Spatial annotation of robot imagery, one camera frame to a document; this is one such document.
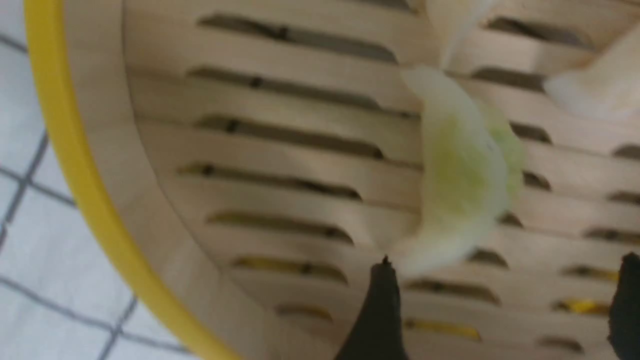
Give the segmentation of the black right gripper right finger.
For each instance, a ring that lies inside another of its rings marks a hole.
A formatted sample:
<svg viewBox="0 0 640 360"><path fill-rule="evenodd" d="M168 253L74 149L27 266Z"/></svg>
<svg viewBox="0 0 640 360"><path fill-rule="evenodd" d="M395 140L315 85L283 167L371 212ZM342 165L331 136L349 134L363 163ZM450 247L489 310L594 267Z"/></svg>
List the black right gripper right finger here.
<svg viewBox="0 0 640 360"><path fill-rule="evenodd" d="M609 310L608 342L620 360L640 358L640 258L622 258L619 279Z"/></svg>

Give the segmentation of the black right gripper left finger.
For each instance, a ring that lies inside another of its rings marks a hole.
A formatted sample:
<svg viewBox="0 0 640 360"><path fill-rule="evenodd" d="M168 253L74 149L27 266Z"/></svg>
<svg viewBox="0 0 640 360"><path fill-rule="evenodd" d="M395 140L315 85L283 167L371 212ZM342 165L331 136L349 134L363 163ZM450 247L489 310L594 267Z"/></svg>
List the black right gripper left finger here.
<svg viewBox="0 0 640 360"><path fill-rule="evenodd" d="M370 268L366 296L336 360L407 360L402 325L396 271L384 256Z"/></svg>

